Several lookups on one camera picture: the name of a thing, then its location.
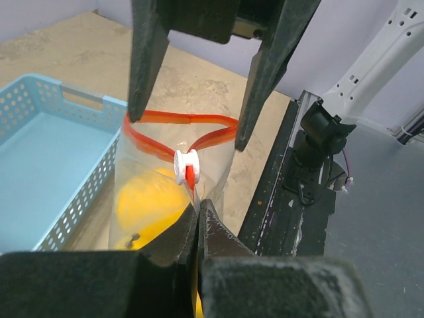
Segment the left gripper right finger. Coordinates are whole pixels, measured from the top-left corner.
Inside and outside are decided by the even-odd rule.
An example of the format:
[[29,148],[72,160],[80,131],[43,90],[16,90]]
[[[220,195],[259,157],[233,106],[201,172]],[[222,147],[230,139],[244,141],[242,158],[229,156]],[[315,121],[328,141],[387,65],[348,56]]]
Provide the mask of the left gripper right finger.
[[205,317],[372,317],[354,268],[322,256],[258,256],[199,208],[198,290]]

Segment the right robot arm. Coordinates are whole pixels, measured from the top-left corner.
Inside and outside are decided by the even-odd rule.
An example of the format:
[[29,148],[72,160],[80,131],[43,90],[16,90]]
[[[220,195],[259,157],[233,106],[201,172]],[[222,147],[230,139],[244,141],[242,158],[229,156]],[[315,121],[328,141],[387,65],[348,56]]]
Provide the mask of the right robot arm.
[[[229,141],[245,149],[265,101],[286,73],[312,20],[318,1],[133,1],[132,51],[127,115],[123,131],[145,152],[175,167],[178,183],[190,189],[199,179],[193,154]],[[176,30],[226,44],[232,35],[261,41],[253,57],[238,119],[149,111],[158,72]],[[317,170],[346,145],[369,102],[423,47],[423,2],[398,1],[373,41],[346,74],[301,119],[305,136],[295,147],[300,168]],[[199,138],[187,154],[172,150],[133,129],[135,123],[218,123],[222,129]]]

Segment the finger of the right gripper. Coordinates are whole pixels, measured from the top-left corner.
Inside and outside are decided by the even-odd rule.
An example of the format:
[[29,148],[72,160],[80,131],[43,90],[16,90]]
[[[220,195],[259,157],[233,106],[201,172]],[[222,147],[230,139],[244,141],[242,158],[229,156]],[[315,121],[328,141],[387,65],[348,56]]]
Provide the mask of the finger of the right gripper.
[[319,1],[278,1],[251,61],[235,137],[239,152],[246,148],[266,100],[285,75],[319,4]]
[[143,116],[162,65],[171,26],[170,1],[132,1],[132,49],[128,114],[132,123]]

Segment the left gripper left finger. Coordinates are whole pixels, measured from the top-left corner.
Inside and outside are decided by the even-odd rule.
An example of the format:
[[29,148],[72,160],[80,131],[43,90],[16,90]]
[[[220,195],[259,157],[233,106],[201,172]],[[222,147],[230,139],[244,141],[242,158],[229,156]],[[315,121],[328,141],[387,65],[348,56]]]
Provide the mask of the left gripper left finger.
[[198,216],[192,206],[140,250],[1,257],[2,317],[193,317]]

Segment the small yellow pear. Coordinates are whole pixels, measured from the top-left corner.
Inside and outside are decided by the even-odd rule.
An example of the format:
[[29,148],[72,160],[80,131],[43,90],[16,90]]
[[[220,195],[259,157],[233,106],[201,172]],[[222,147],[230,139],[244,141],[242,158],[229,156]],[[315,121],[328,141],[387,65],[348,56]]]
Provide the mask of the small yellow pear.
[[160,233],[159,230],[145,228],[137,233],[125,235],[113,248],[115,250],[139,250],[155,239]]

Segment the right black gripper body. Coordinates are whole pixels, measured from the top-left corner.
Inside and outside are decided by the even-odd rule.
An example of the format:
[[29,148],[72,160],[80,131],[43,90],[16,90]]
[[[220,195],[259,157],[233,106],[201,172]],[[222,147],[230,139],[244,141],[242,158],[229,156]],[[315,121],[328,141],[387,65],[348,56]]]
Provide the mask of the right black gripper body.
[[165,1],[164,34],[169,32],[196,36],[226,44],[232,35],[262,39],[283,1]]

